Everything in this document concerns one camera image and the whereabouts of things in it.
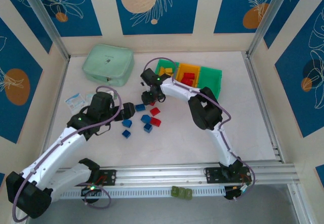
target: blue cube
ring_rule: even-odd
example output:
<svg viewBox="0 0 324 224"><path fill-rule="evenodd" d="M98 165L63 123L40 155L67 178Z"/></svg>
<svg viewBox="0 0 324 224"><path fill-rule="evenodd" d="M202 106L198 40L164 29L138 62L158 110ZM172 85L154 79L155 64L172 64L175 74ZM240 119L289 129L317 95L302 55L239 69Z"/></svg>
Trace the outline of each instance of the blue cube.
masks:
<svg viewBox="0 0 324 224"><path fill-rule="evenodd" d="M130 128L132 126L132 121L130 119L125 119L122 124L123 126Z"/></svg>
<svg viewBox="0 0 324 224"><path fill-rule="evenodd" d="M147 114L144 114L141 118L141 121L144 123L144 124L149 124L151 122L151 117L148 116Z"/></svg>
<svg viewBox="0 0 324 224"><path fill-rule="evenodd" d="M150 124L145 124L144 125L144 130L147 132L147 133L150 133L152 131L152 125Z"/></svg>
<svg viewBox="0 0 324 224"><path fill-rule="evenodd" d="M128 130L125 130L125 131L122 133L122 135L123 135L124 137L126 137L126 139L127 139L128 137L131 136L131 133L130 133Z"/></svg>
<svg viewBox="0 0 324 224"><path fill-rule="evenodd" d="M144 111L145 105L144 104L135 105L135 109L136 109L136 111Z"/></svg>

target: plastic container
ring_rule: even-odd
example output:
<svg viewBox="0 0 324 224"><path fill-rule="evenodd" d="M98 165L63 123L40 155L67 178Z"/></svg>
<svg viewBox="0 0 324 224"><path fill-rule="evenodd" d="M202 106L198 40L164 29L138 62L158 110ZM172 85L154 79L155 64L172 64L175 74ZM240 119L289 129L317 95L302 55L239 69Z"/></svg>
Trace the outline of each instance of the plastic container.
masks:
<svg viewBox="0 0 324 224"><path fill-rule="evenodd" d="M181 63L177 72L176 80L181 81L183 78L183 74L186 72L194 73L194 80L192 86L197 87L198 80L199 80L200 66Z"/></svg>
<svg viewBox="0 0 324 224"><path fill-rule="evenodd" d="M164 67L164 68L172 68L173 69L173 73L175 71L175 66L174 64L171 62L171 61L167 61L167 60L159 60L158 61L158 64L156 66L156 69L155 69L155 73L159 76L161 76L159 73L160 73L160 67Z"/></svg>
<svg viewBox="0 0 324 224"><path fill-rule="evenodd" d="M134 67L133 54L130 49L97 44L88 54L82 69L91 81L123 86Z"/></svg>
<svg viewBox="0 0 324 224"><path fill-rule="evenodd" d="M202 66L200 68L198 88L209 87L215 95L215 98L218 99L221 91L221 80L222 71Z"/></svg>

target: mint green pouch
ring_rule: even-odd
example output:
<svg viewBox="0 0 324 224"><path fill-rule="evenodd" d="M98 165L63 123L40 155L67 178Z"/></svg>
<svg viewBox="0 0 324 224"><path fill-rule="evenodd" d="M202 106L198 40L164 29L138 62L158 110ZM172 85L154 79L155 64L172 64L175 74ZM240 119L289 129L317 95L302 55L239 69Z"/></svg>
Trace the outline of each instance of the mint green pouch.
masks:
<svg viewBox="0 0 324 224"><path fill-rule="evenodd" d="M134 53L127 48L95 45L82 70L87 79L103 85L123 86L134 67Z"/></svg>

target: cream wall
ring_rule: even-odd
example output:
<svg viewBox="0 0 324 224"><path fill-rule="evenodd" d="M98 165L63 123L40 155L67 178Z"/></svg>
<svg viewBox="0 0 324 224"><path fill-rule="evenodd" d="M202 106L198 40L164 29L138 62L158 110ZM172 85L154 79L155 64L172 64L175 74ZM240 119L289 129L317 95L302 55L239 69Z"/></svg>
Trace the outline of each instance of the cream wall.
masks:
<svg viewBox="0 0 324 224"><path fill-rule="evenodd" d="M222 0L198 0L193 34L127 36L122 32L116 0L91 1L103 36L62 38L72 55L87 54L97 43L132 48L136 52L244 51L254 36L254 33L213 34Z"/></svg>
<svg viewBox="0 0 324 224"><path fill-rule="evenodd" d="M10 0L0 0L0 4L1 19L43 69L18 143L0 137L0 172L7 176L11 171L20 172L38 157L49 128L66 62L55 46L52 46L49 55L46 53ZM5 181L0 189L0 206L0 223L9 223L12 204L8 201Z"/></svg>
<svg viewBox="0 0 324 224"><path fill-rule="evenodd" d="M253 56L270 117L288 162L296 166L314 214L324 220L324 189L315 167L324 164L324 128L302 138L274 64L322 0L300 0L272 46L261 43Z"/></svg>

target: cable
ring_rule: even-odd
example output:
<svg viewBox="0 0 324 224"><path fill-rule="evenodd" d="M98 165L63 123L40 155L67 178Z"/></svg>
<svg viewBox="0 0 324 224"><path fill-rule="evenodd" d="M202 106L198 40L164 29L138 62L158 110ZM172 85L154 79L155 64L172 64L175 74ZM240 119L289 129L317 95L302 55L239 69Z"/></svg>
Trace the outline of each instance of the cable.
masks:
<svg viewBox="0 0 324 224"><path fill-rule="evenodd" d="M16 208L17 208L17 203L18 203L18 198L23 190L23 188L25 187L25 185L27 184L28 180L31 178L31 176L33 174L36 173L36 170L42 165L42 163L59 147L59 146L62 146L63 143L69 139L70 137L72 137L73 135L83 131L83 130L86 130L86 129L90 129L90 128L93 128L93 127L98 127L98 126L102 126L102 125L105 125L111 121L113 121L113 119L115 119L117 117L117 115L120 113L120 110L122 109L122 99L120 98L120 95L117 93L117 91L115 89L113 89L112 87L109 87L109 86L99 86L96 88L96 93L98 92L98 90L100 88L108 88L110 90L112 90L115 95L117 95L118 97L118 100L119 100L119 107L118 107L118 110L117 112L109 119L105 120L105 121L102 121L100 123L97 123L97 124L92 124L92 125L88 125L86 127L83 127L81 129L78 129L76 131L74 131L73 133L69 134L67 137L63 138L61 140L61 144L57 144L55 145L40 161L38 164L36 164L36 166L34 167L34 169L32 169L32 171L27 175L27 177L25 178L25 180L22 182L21 186L19 187L18 191L17 191L17 194L15 196L15 199L14 199L14 203L13 203L13 206L12 206L12 218L15 222L22 222L24 220L26 220L28 218L28 215L25 216L24 218L22 219L18 219L17 215L16 215Z"/></svg>
<svg viewBox="0 0 324 224"><path fill-rule="evenodd" d="M78 184L77 186L94 186L94 187L96 187L96 188L98 188L98 189L100 189L103 193L105 193L107 196L108 196L108 198L109 198L109 203L106 205L106 206L94 206L94 205L90 205L90 204L88 204L87 203L87 195L88 195L88 193L90 193L91 191L89 191L89 192L87 192L86 193L86 195L85 195L85 200L84 200L84 202L85 202L85 204L87 205L87 206L89 206L90 208L93 208L93 209L97 209L97 210L103 210L103 209L107 209L107 208L109 208L109 206L110 206L110 204L111 204L111 197L110 197L110 194L108 193L108 191L106 191L103 187L101 187L101 186L99 186L99 185L95 185L95 184L90 184L90 183L81 183L81 184Z"/></svg>
<svg viewBox="0 0 324 224"><path fill-rule="evenodd" d="M164 59L164 60L168 60L168 61L171 61L173 64L174 64L174 66L175 66L175 72L174 72L174 74L173 74L173 76L172 76L172 82L174 83L174 85L176 85L176 86L178 86L178 87L181 87L181 88L183 88L183 89L185 89L185 90L188 90L188 91L190 91L190 89L189 88L187 88L186 86L183 86L183 85L180 85L180 84L178 84L178 83L176 83L177 81L176 80L174 80L174 77L175 77L175 75L176 75L176 71L177 71L177 64L173 61L173 60L171 60L171 59L169 59L169 58L166 58L166 57L156 57L156 58L153 58L152 60L150 60L149 62L147 62L146 63L146 65L145 65L145 67L144 67L144 71L146 70L146 67L148 66L148 64L150 64L152 61L155 61L155 60L157 60L157 59ZM228 119L226 119L226 120L224 120L223 122L221 122L220 123L220 125L219 125L219 132L220 132L220 134L221 134L221 137L222 137L222 139L223 139L223 141L224 141L224 143L225 143L225 146L226 146L226 148L227 148L227 150L228 150L228 152L234 157L234 158L236 158L240 163L242 163L243 165L245 165L249 170L250 170L250 172L252 173L252 176L253 176L253 181L252 181L252 184L251 184L251 186L247 189L247 191L246 191L246 193L248 193L253 187L254 187L254 185L255 185L255 181L256 181L256 179L255 179L255 173L254 173L254 171L253 171L253 169L245 162L245 161L243 161L243 160L241 160L238 156L236 156L233 152L232 152L232 150L231 150L231 148L229 147L229 145L228 145L228 143L227 143L227 141L226 141L226 139L225 139L225 136L224 136L224 134L223 134L223 130L221 129L221 127L225 124L225 123L227 123L227 122L229 122L231 119L232 119L232 116L227 112L227 110L225 110L222 106L220 106L218 103L216 103L214 100L212 100L210 97L208 97L208 96L206 96L206 95L204 95L204 94L202 94L201 92L197 92L197 91L191 91L192 93L195 93L195 94L198 94L198 95L200 95L200 96L202 96L202 97L204 97L205 99L207 99L208 101L210 101L211 103L213 103L214 105L216 105L219 109L221 109L226 115L227 115L227 117L228 117Z"/></svg>

